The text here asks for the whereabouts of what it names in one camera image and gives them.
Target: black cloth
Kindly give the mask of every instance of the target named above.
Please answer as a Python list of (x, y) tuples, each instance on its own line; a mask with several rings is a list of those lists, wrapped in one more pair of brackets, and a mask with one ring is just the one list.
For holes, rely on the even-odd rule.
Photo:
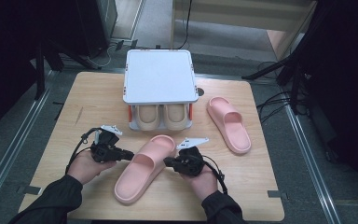
[[(43, 194), (28, 208), (18, 213), (8, 223), (60, 223), (66, 214), (82, 203), (83, 186), (75, 178), (65, 175), (49, 184)], [(203, 202), (207, 223), (246, 223), (240, 206), (228, 195), (216, 191)]]

